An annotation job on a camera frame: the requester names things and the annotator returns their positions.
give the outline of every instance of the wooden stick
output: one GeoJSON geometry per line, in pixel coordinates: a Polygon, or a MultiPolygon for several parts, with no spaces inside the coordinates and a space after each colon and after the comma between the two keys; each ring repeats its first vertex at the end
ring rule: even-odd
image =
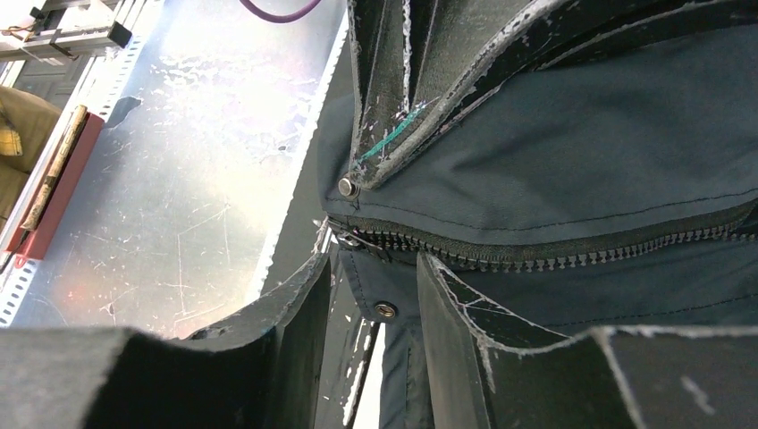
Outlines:
{"type": "Polygon", "coordinates": [[[63,132],[60,146],[55,152],[53,162],[50,164],[50,169],[47,171],[45,179],[42,181],[42,187],[39,189],[37,196],[34,198],[34,204],[31,205],[29,213],[26,215],[24,222],[21,224],[21,228],[26,231],[34,231],[37,229],[39,220],[42,218],[42,214],[45,212],[47,201],[50,199],[50,195],[55,189],[55,184],[58,182],[58,177],[61,175],[63,166],[66,164],[66,160],[69,158],[76,140],[79,138],[81,130],[87,123],[87,107],[79,105],[73,111],[72,117],[69,120],[66,130],[63,132]]]}

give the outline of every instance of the zipper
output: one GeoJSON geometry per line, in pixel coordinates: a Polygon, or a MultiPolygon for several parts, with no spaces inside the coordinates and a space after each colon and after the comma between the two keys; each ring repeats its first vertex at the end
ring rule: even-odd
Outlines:
{"type": "Polygon", "coordinates": [[[758,233],[739,230],[755,207],[756,202],[751,201],[713,214],[633,231],[529,246],[476,245],[399,223],[360,217],[330,215],[328,222],[343,247],[366,251],[385,262],[399,259],[415,263],[415,253],[423,251],[464,270],[532,273],[606,264],[693,241],[755,241],[758,233]]]}

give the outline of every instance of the red object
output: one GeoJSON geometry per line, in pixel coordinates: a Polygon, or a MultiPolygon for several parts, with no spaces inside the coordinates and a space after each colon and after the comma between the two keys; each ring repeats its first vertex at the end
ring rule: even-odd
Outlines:
{"type": "Polygon", "coordinates": [[[26,261],[29,259],[27,257],[16,257],[16,262],[13,264],[13,267],[18,268],[21,270],[24,265],[26,265],[26,261]]]}
{"type": "MultiPolygon", "coordinates": [[[[47,248],[50,247],[50,242],[55,236],[55,230],[58,228],[61,219],[63,219],[63,213],[65,213],[73,191],[76,189],[76,184],[79,182],[81,173],[84,171],[84,166],[89,160],[92,148],[97,143],[97,137],[100,136],[103,124],[103,119],[99,116],[94,114],[87,115],[87,123],[81,131],[79,140],[72,150],[65,168],[63,168],[61,177],[58,179],[55,190],[47,202],[47,207],[39,220],[37,229],[29,233],[29,237],[16,253],[18,255],[17,262],[19,260],[42,259],[45,257],[47,248]]],[[[21,228],[16,230],[7,250],[12,250],[18,246],[23,233],[24,231],[21,228]]]]}

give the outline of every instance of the metal sheet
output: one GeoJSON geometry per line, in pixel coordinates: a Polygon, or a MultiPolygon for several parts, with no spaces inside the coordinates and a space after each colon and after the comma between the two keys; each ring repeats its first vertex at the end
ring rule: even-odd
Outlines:
{"type": "Polygon", "coordinates": [[[324,0],[282,26],[234,1],[167,2],[13,326],[183,337],[242,307],[343,14],[324,0]]]}

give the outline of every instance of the zipper pull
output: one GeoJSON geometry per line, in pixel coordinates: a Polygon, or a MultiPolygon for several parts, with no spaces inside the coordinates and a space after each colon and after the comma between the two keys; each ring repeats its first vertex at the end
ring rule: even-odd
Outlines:
{"type": "Polygon", "coordinates": [[[392,261],[389,252],[387,252],[385,248],[361,238],[358,231],[350,230],[347,226],[337,223],[331,218],[328,222],[334,232],[334,236],[337,237],[337,240],[345,247],[365,250],[371,255],[378,257],[383,262],[392,261]]]}

